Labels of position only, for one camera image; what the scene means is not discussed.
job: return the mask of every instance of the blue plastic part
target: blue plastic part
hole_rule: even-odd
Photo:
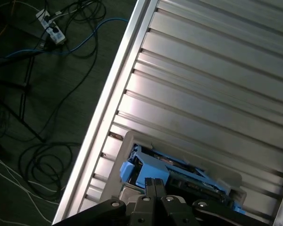
[[[165,156],[169,159],[172,159],[174,161],[180,162],[182,164],[187,164],[181,160],[172,158],[171,156],[165,155],[156,150],[152,150],[152,151],[162,156]],[[206,183],[208,185],[215,186],[219,190],[224,191],[226,193],[226,189],[224,189],[219,184],[217,184],[214,180],[212,180],[209,176],[207,176],[202,170],[196,168],[197,172],[199,172],[201,176],[188,172],[177,166],[171,165],[167,162],[164,162],[162,160],[149,156],[145,153],[142,153],[142,147],[140,147],[139,145],[133,148],[133,151],[131,152],[128,161],[124,162],[120,169],[120,176],[122,182],[128,182],[128,180],[130,179],[131,173],[134,169],[134,165],[130,161],[133,161],[135,157],[137,157],[143,163],[143,166],[141,167],[141,171],[135,183],[139,187],[145,188],[145,178],[161,178],[164,184],[166,184],[168,177],[170,175],[169,172],[170,169],[178,173],[184,174],[185,176],[188,176],[190,178]],[[233,210],[238,213],[245,214],[245,211],[241,208],[240,204],[238,204],[237,202],[234,202]]]
[[[167,162],[161,161],[159,159],[153,158],[152,156],[142,153],[142,149],[140,146],[135,147],[134,151],[135,152],[130,156],[129,161],[137,157],[143,163],[141,171],[136,180],[136,185],[142,188],[145,188],[145,178],[161,178],[164,181],[164,183],[166,183],[170,175],[168,169],[171,169],[173,171],[182,173],[188,177],[194,178],[196,180],[199,180],[211,186],[215,186],[219,190],[226,192],[226,190],[223,187],[218,185],[215,181],[213,181],[209,177],[203,177],[203,176],[196,175],[194,173],[188,172],[184,169],[178,168],[176,166],[168,164]],[[131,174],[131,172],[132,172],[131,168],[121,169],[121,175],[127,176],[128,174]]]
[[[122,182],[127,182],[131,176],[131,173],[134,169],[134,165],[128,161],[125,161],[120,169],[120,176]]]
[[[245,214],[245,211],[242,209],[241,205],[237,202],[234,202],[233,210],[238,213]]]

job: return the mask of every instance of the aluminum panel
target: aluminum panel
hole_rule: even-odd
[[[283,171],[283,153],[278,149],[233,134],[211,123],[200,121],[167,105],[124,95],[118,110],[138,120],[147,121],[213,147],[224,155],[243,158],[244,161],[249,161],[254,165],[258,164],[269,170],[282,169]]]
[[[120,140],[114,139],[112,137],[107,137],[102,152],[111,160],[115,160],[121,145],[122,142]]]
[[[139,0],[129,26],[57,221],[96,203],[122,144],[111,132],[136,130],[240,173],[246,214],[272,224],[283,198],[283,1]]]
[[[100,157],[94,173],[101,177],[108,178],[112,170],[113,163],[113,161]]]
[[[172,13],[188,19],[190,23],[197,23],[224,36],[242,40],[245,44],[283,55],[283,36],[197,3],[199,1],[160,1],[158,11]]]
[[[201,0],[211,6],[233,13],[250,23],[258,23],[283,32],[283,12],[251,0]]]
[[[100,190],[96,187],[90,186],[87,190],[86,199],[98,202],[100,200],[100,196],[102,195],[103,190]]]
[[[282,81],[241,66],[221,56],[200,50],[188,43],[160,33],[149,32],[142,47],[150,52],[208,73],[211,76],[231,82],[236,86],[250,89],[253,92],[283,102]]]
[[[259,49],[248,46],[240,40],[233,40],[232,37],[225,37],[200,24],[157,12],[154,14],[150,28],[244,64],[245,67],[252,67],[253,70],[259,69],[262,73],[283,79],[282,58],[262,54]]]

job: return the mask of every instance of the power strip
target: power strip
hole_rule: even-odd
[[[36,17],[56,45],[63,44],[66,41],[65,35],[59,29],[56,22],[50,20],[50,14],[47,11],[44,12],[44,9],[41,10],[36,14]]]

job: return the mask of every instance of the screw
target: screw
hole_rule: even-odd
[[[174,198],[171,197],[171,196],[168,196],[168,197],[166,198],[166,200],[170,202],[170,201],[174,200]]]
[[[116,206],[119,206],[119,203],[118,202],[113,202],[111,205],[116,207]]]
[[[207,207],[208,206],[205,202],[199,202],[198,205],[200,207]]]
[[[149,198],[149,197],[143,197],[142,199],[143,199],[144,201],[150,201],[151,198]]]

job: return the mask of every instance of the white power strip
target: white power strip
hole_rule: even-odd
[[[45,11],[45,13],[44,13],[44,9],[41,10],[40,12],[38,12],[36,14],[36,17],[40,21],[43,28],[46,29],[46,32],[50,35],[51,39],[54,41],[54,43],[56,45],[64,43],[64,41],[66,40],[66,37],[62,33],[62,31],[59,29],[56,22],[51,21],[51,20],[46,22],[45,18],[50,17],[50,15],[47,11]],[[58,30],[58,32],[54,33],[54,31],[52,29],[53,27],[55,27]]]

